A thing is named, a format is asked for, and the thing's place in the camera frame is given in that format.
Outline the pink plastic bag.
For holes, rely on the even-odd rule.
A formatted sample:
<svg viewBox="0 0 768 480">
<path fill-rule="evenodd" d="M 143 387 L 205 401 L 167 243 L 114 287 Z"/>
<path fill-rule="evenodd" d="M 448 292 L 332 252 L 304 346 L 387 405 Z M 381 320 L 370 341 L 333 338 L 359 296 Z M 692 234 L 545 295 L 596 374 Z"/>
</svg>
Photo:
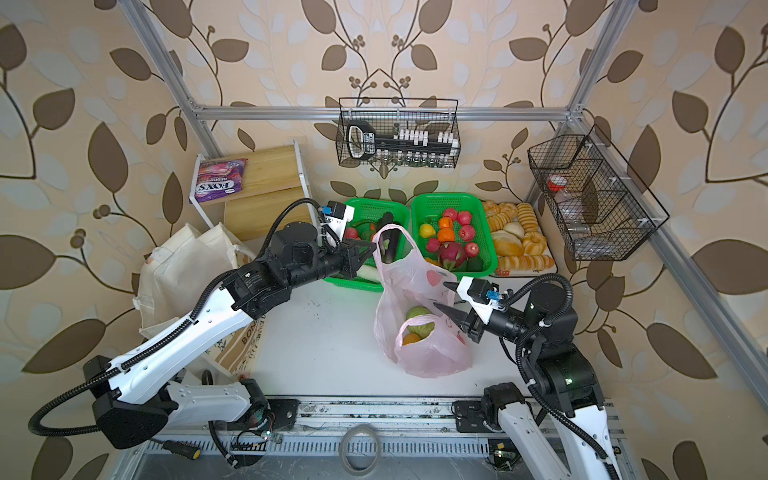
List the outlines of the pink plastic bag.
<svg viewBox="0 0 768 480">
<path fill-rule="evenodd" d="M 379 238 L 384 231 L 399 230 L 400 243 L 409 244 L 407 255 L 391 264 L 384 264 L 379 249 Z M 382 352 L 407 374 L 421 378 L 453 375 L 472 366 L 472 349 L 466 336 L 434 305 L 439 302 L 453 306 L 456 293 L 447 289 L 444 281 L 457 277 L 427 262 L 411 235 L 403 227 L 390 224 L 374 241 L 376 268 L 383 293 L 374 317 L 374 335 Z M 416 333 L 422 340 L 402 344 L 408 333 Z"/>
</svg>

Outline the cream floral tote bag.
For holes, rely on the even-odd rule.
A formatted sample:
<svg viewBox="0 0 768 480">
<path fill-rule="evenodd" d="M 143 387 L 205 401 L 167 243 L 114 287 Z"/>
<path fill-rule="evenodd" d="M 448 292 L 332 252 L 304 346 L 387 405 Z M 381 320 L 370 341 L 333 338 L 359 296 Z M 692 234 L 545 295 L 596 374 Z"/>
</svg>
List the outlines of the cream floral tote bag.
<svg viewBox="0 0 768 480">
<path fill-rule="evenodd" d="M 218 274 L 240 267 L 255 254 L 219 224 L 202 233 L 187 224 L 155 248 L 141 268 L 135 308 L 140 312 L 140 334 L 151 339 L 195 306 L 204 287 Z M 257 356 L 263 324 L 250 322 L 206 349 L 195 360 L 214 370 L 239 376 Z"/>
</svg>

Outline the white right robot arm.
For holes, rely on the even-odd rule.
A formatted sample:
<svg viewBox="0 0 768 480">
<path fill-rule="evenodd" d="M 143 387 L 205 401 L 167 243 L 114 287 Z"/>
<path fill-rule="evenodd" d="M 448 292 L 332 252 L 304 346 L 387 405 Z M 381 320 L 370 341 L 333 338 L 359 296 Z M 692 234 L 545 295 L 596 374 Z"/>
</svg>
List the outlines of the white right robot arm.
<svg viewBox="0 0 768 480">
<path fill-rule="evenodd" d="M 523 385 L 484 390 L 486 426 L 509 438 L 536 479 L 617 479 L 605 397 L 596 373 L 574 343 L 578 316 L 573 286 L 559 274 L 533 278 L 517 290 L 464 277 L 445 287 L 468 303 L 467 312 L 438 304 L 473 342 L 486 334 L 502 345 Z"/>
</svg>

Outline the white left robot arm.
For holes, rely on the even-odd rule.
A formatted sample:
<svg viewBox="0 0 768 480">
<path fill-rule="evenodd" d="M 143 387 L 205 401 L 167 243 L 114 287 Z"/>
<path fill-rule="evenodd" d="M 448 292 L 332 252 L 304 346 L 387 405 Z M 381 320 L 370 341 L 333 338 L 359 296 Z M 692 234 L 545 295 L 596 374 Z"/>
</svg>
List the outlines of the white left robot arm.
<svg viewBox="0 0 768 480">
<path fill-rule="evenodd" d="M 354 209 L 311 198 L 320 225 L 275 221 L 257 258 L 217 275 L 190 312 L 135 350 L 86 363 L 86 380 L 44 404 L 29 422 L 42 437 L 102 433 L 117 449 L 152 440 L 169 425 L 247 423 L 268 408 L 253 379 L 229 385 L 185 386 L 174 376 L 229 334 L 287 303 L 294 289 L 341 275 L 356 277 L 376 250 L 373 242 L 347 239 Z"/>
</svg>

